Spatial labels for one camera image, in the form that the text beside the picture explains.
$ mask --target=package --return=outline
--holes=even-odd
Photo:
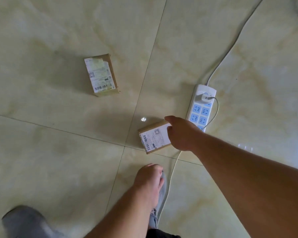
[[[85,58],[84,60],[96,96],[119,93],[109,54]]]
[[[163,120],[138,130],[147,154],[171,145],[167,132],[168,126],[171,124]]]

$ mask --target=person's right arm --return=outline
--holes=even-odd
[[[298,237],[298,169],[251,154],[167,116],[171,144],[192,151],[251,237]]]

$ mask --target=white cable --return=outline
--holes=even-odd
[[[210,97],[209,99],[215,99],[215,100],[216,100],[216,102],[217,102],[217,110],[216,110],[216,113],[215,113],[214,117],[211,119],[211,121],[210,121],[206,126],[204,126],[203,129],[205,129],[205,127],[207,127],[207,126],[208,126],[208,125],[215,119],[215,117],[217,116],[217,113],[219,112],[219,108],[220,108],[220,104],[219,104],[219,101],[217,100],[217,98],[215,98],[215,97]],[[159,215],[158,215],[158,223],[157,223],[157,225],[159,224],[160,216],[161,216],[161,214],[162,214],[162,212],[163,212],[163,208],[165,207],[165,204],[166,204],[166,202],[167,202],[167,199],[168,199],[168,196],[169,196],[169,192],[170,192],[170,186],[171,186],[171,180],[172,180],[173,172],[174,172],[175,166],[176,166],[176,164],[177,164],[177,161],[178,161],[178,159],[179,159],[181,153],[182,153],[182,151],[179,153],[177,159],[175,160],[175,164],[174,164],[174,166],[173,166],[173,169],[172,169],[172,172],[171,172],[170,181],[169,181],[169,187],[168,187],[168,191],[167,191],[167,197],[166,197],[166,200],[164,201],[164,203],[163,203],[162,206],[161,206],[161,211],[159,212]]]
[[[233,44],[231,45],[231,47],[228,49],[228,51],[225,53],[225,55],[223,56],[223,58],[221,59],[221,61],[218,63],[218,65],[216,66],[216,68],[213,70],[213,72],[211,73],[211,75],[209,76],[209,78],[207,79],[206,82],[206,86],[208,86],[213,74],[217,71],[217,69],[219,68],[219,66],[222,64],[222,62],[224,61],[224,59],[226,58],[226,56],[229,54],[229,52],[233,49],[233,47],[235,46],[238,38],[240,37],[242,30],[244,29],[245,25],[247,24],[247,22],[249,21],[249,19],[252,17],[252,15],[254,14],[254,12],[256,11],[256,9],[258,8],[258,6],[262,3],[263,0],[260,0],[257,5],[253,8],[253,10],[251,11],[250,15],[248,16],[248,18],[246,19],[246,21],[243,23],[241,29],[239,30],[236,39],[234,40]]]

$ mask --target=power strip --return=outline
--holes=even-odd
[[[194,123],[199,129],[203,129],[207,124],[210,117],[211,109],[214,99],[203,101],[202,96],[207,95],[215,97],[216,90],[209,86],[198,84],[194,88],[190,108],[187,113],[187,120]]]

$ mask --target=tile floor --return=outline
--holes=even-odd
[[[39,209],[83,237],[157,162],[137,129],[185,117],[259,0],[0,0],[0,218]],[[97,98],[84,57],[110,53],[121,93]],[[210,82],[220,112],[207,130],[298,168],[298,10],[264,0]],[[183,237],[248,237],[200,161],[182,153],[160,227]],[[0,238],[4,237],[0,224]]]

